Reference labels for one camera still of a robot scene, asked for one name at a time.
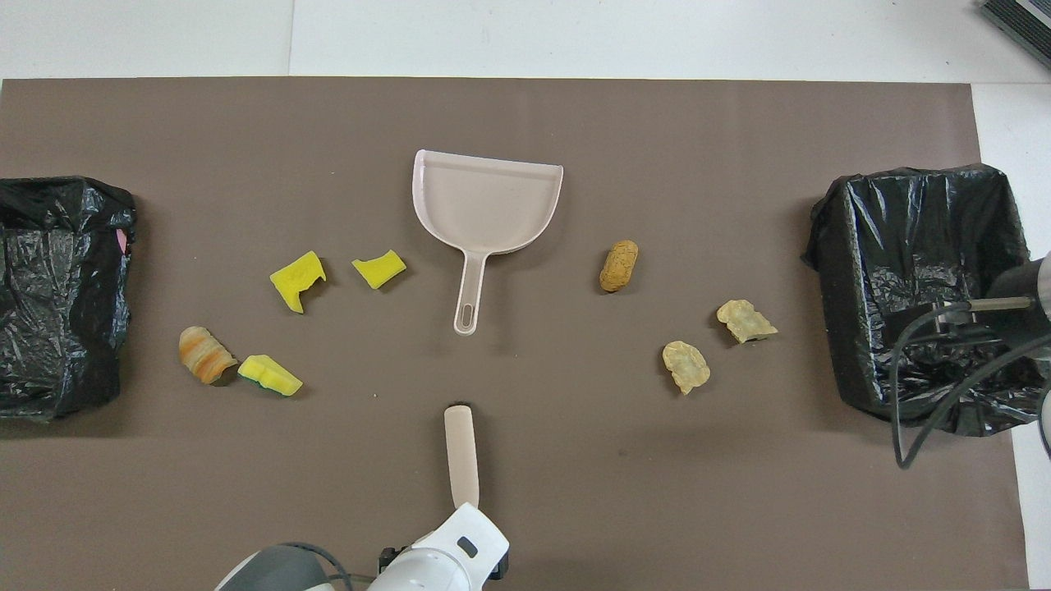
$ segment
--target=trash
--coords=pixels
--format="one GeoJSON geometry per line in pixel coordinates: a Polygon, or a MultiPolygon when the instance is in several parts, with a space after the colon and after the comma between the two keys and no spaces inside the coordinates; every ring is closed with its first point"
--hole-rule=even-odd
{"type": "Polygon", "coordinates": [[[726,325],[738,343],[760,341],[778,332],[770,321],[756,311],[756,306],[753,306],[751,302],[747,300],[726,302],[716,311],[716,318],[726,325]]]}
{"type": "Polygon", "coordinates": [[[632,281],[632,270],[639,259],[639,245],[631,240],[621,240],[613,245],[605,256],[605,264],[598,273],[599,286],[610,291],[619,291],[632,281]]]}
{"type": "Polygon", "coordinates": [[[672,372],[675,385],[683,394],[688,394],[697,386],[704,385],[712,376],[712,370],[708,369],[704,355],[688,343],[673,341],[664,345],[661,358],[664,359],[664,367],[672,372]]]}
{"type": "Polygon", "coordinates": [[[255,382],[262,388],[290,396],[303,387],[303,382],[277,365],[270,355],[249,355],[238,368],[238,374],[255,382]]]}
{"type": "Polygon", "coordinates": [[[369,287],[379,289],[383,284],[390,281],[394,276],[406,269],[405,261],[397,256],[397,252],[388,250],[386,254],[371,261],[354,260],[351,265],[362,273],[369,287]]]}
{"type": "Polygon", "coordinates": [[[230,351],[203,326],[191,326],[179,335],[179,361],[202,384],[213,383],[226,368],[238,365],[230,351]]]}
{"type": "Polygon", "coordinates": [[[318,279],[328,281],[328,278],[325,277],[325,269],[322,268],[322,261],[313,250],[270,276],[270,282],[285,299],[288,308],[301,314],[303,313],[303,303],[300,302],[300,292],[309,289],[318,279]]]}

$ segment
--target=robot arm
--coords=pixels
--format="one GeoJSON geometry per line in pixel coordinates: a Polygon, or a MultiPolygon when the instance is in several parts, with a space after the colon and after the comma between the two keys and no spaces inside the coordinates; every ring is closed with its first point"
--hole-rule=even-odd
{"type": "MultiPolygon", "coordinates": [[[[479,591],[508,539],[470,503],[403,550],[370,591],[479,591]]],[[[215,591],[334,591],[311,550],[271,546],[238,565],[215,591]]]]}

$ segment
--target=sponge piece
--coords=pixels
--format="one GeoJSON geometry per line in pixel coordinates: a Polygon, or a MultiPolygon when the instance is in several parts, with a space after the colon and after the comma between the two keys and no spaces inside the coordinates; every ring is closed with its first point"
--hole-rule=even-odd
{"type": "Polygon", "coordinates": [[[249,355],[238,368],[238,374],[286,396],[294,394],[303,387],[303,382],[277,365],[270,355],[249,355]]]}
{"type": "Polygon", "coordinates": [[[373,289],[379,289],[383,284],[406,269],[405,261],[393,250],[388,250],[386,254],[378,259],[371,261],[355,260],[350,264],[354,265],[357,272],[362,273],[365,281],[369,282],[369,287],[373,289]]]}
{"type": "Polygon", "coordinates": [[[300,302],[300,292],[306,291],[318,279],[328,281],[328,278],[325,277],[325,269],[322,268],[322,260],[313,250],[270,276],[270,282],[285,299],[288,308],[301,314],[303,313],[303,303],[300,302]]]}

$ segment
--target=brown table surface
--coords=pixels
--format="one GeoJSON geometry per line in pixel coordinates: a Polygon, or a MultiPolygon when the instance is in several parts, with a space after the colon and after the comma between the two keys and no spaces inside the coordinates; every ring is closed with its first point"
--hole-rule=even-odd
{"type": "Polygon", "coordinates": [[[452,510],[441,411],[475,405],[481,508],[526,589],[1027,586],[1011,444],[937,433],[899,471],[840,402],[810,206],[841,175],[980,160],[962,85],[465,79],[5,81],[0,176],[85,175],[141,213],[123,395],[0,425],[0,586],[211,589],[300,539],[372,573],[452,510]],[[414,152],[562,164],[548,230],[488,266],[419,225],[414,152]],[[603,294],[606,249],[635,240],[603,294]],[[409,270],[372,291],[350,266],[409,270]],[[290,312],[268,276],[313,249],[290,312]],[[734,346],[716,308],[780,328],[734,346]],[[306,386],[202,386],[186,326],[306,386]],[[681,339],[712,381],[681,396],[681,339]]]}

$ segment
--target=black plastic bag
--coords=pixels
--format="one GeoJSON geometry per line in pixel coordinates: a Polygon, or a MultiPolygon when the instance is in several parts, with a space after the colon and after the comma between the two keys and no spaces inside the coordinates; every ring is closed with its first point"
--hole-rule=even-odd
{"type": "MultiPolygon", "coordinates": [[[[1029,261],[1007,177],[982,164],[899,168],[842,177],[811,211],[803,260],[821,276],[825,326],[840,396],[890,417],[889,314],[982,298],[1003,271],[1029,261]]],[[[903,356],[902,423],[926,421],[960,380],[1003,344],[910,347],[903,356]]],[[[990,435],[1036,417],[1044,378],[1021,359],[965,394],[936,428],[990,435]]]]}
{"type": "Polygon", "coordinates": [[[120,393],[136,210],[83,177],[0,180],[0,417],[49,421],[120,393]]]}

